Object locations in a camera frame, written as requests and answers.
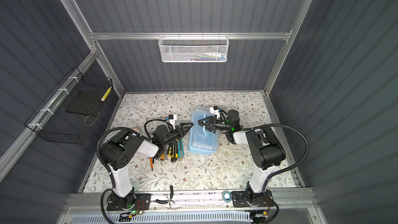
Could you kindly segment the yellow black utility knife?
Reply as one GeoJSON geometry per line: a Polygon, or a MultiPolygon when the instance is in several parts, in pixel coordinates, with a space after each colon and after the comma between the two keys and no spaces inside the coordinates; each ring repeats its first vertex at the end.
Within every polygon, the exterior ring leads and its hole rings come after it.
{"type": "Polygon", "coordinates": [[[169,145],[167,156],[170,158],[171,162],[176,162],[178,160],[178,141],[174,141],[169,145]]]}

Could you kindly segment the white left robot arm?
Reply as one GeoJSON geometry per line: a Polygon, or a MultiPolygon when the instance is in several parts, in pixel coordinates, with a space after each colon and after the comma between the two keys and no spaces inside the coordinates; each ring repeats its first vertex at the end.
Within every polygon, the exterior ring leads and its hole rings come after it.
{"type": "Polygon", "coordinates": [[[191,122],[183,122],[174,127],[167,122],[156,128],[152,138],[127,127],[116,127],[106,131],[97,143],[96,155],[107,170],[112,183],[112,187],[106,190],[111,192],[107,209],[138,210],[139,207],[143,209],[149,206],[137,198],[130,182],[128,164],[136,153],[142,153],[152,160],[159,159],[169,147],[172,149],[171,156],[176,159],[177,141],[193,126],[191,122]]]}

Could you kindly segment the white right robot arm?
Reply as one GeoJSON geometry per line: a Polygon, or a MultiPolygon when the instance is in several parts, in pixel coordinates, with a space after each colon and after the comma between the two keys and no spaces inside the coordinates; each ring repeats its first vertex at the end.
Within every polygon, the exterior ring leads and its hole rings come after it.
{"type": "Polygon", "coordinates": [[[207,131],[215,133],[220,131],[225,134],[232,144],[248,145],[255,164],[252,178],[248,181],[245,193],[232,193],[231,198],[235,207],[274,206],[271,192],[267,189],[268,183],[274,176],[290,171],[304,162],[309,154],[309,143],[306,137],[298,130],[280,123],[263,124],[252,128],[243,128],[240,124],[239,112],[236,110],[223,110],[218,114],[198,121],[198,124],[207,131]],[[277,138],[273,128],[287,129],[295,132],[304,142],[305,150],[300,160],[293,165],[278,170],[281,162],[286,159],[286,151],[277,138]]]}

